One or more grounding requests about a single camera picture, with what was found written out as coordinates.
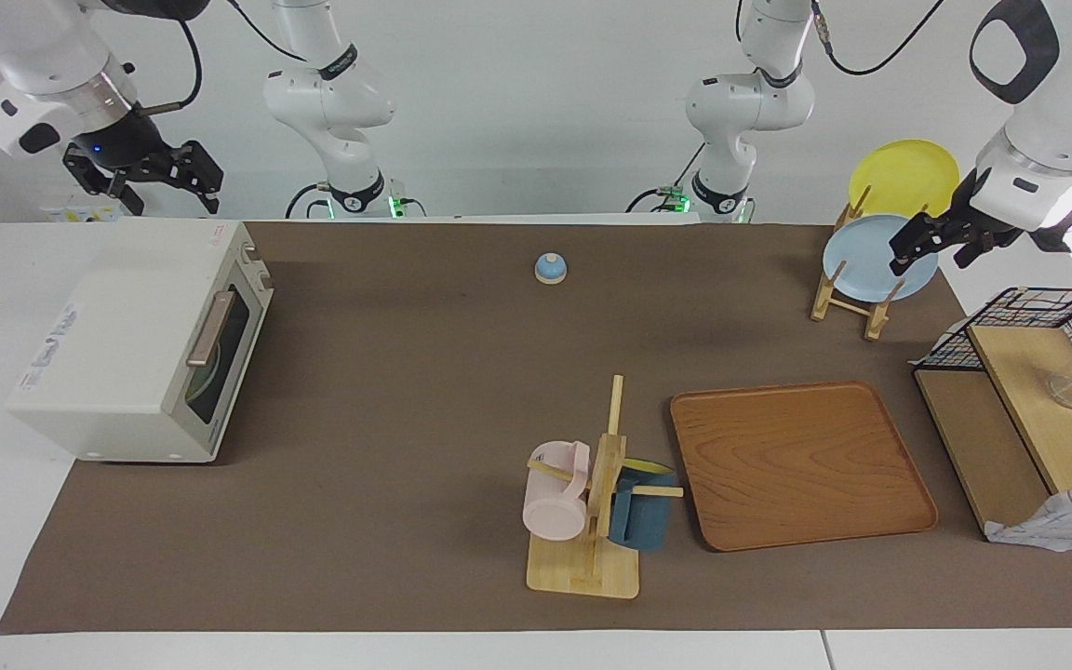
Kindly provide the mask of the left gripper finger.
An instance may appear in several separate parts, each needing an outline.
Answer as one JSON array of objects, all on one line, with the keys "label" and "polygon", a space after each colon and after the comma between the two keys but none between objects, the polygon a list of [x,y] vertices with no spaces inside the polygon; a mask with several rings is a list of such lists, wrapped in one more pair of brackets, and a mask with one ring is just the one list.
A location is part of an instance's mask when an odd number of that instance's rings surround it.
[{"label": "left gripper finger", "polygon": [[939,251],[944,247],[942,229],[946,221],[940,217],[919,212],[910,218],[889,240],[892,260],[889,263],[893,276],[905,276],[915,260]]},{"label": "left gripper finger", "polygon": [[956,264],[961,270],[966,270],[970,267],[972,263],[978,260],[980,256],[991,253],[991,250],[996,245],[995,238],[991,234],[979,234],[976,238],[972,238],[969,242],[962,243],[958,250],[953,255],[953,262]]}]

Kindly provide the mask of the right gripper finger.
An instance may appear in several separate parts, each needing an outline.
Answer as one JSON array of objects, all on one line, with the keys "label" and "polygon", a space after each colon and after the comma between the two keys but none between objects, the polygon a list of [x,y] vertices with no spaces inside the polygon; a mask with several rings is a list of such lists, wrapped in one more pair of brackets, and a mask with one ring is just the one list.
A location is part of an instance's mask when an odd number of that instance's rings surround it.
[{"label": "right gripper finger", "polygon": [[63,165],[86,194],[108,196],[122,204],[128,215],[143,215],[145,203],[124,177],[102,173],[85,155],[64,155]]},{"label": "right gripper finger", "polygon": [[224,170],[200,142],[184,142],[172,152],[173,185],[195,196],[209,215],[220,212]]}]

